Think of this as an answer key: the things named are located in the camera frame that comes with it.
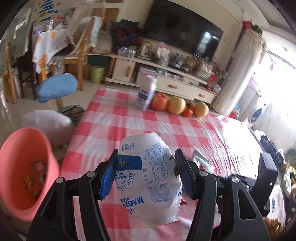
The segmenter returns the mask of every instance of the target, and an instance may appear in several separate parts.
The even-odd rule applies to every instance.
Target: blue gripper pad
[[[190,198],[193,197],[194,174],[181,149],[175,151],[175,162],[181,177],[182,186]]]
[[[100,163],[100,164],[104,164],[104,166],[102,167],[103,170],[101,170],[101,173],[103,174],[103,176],[99,175],[99,178],[101,179],[99,196],[102,200],[104,200],[105,197],[109,195],[115,179],[115,164],[117,159],[117,153],[118,153],[118,150],[114,150],[108,161]]]

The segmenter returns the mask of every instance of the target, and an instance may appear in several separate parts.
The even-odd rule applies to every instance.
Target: drawer
[[[192,96],[194,99],[201,100],[202,102],[205,102],[208,104],[211,104],[216,97],[213,93],[210,93],[198,87],[194,87]]]
[[[188,99],[192,99],[192,89],[192,86],[185,83],[157,76],[157,90],[163,90],[181,96],[188,96]]]
[[[136,63],[123,59],[116,59],[112,79],[130,82]]]

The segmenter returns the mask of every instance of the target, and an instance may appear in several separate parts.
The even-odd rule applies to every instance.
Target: green trash bin
[[[99,84],[105,78],[105,68],[100,65],[92,65],[91,66],[91,81]]]

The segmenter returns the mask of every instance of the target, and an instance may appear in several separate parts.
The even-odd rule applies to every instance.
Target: red apple
[[[150,107],[156,111],[163,111],[168,105],[168,97],[164,93],[156,93],[150,103]]]

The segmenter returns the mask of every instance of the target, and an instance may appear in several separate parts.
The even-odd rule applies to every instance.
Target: silver screw
[[[64,181],[64,179],[62,178],[62,177],[58,177],[57,179],[56,179],[56,182],[57,183],[62,183]]]
[[[88,172],[86,175],[87,175],[88,177],[93,177],[95,174],[96,174],[96,173],[95,173],[94,171],[90,171],[90,172]]]
[[[207,176],[207,172],[206,172],[206,171],[200,171],[200,175],[201,175],[202,177],[206,177],[206,176]]]
[[[239,179],[237,177],[232,177],[231,178],[231,181],[233,181],[234,183],[238,183],[239,182]]]

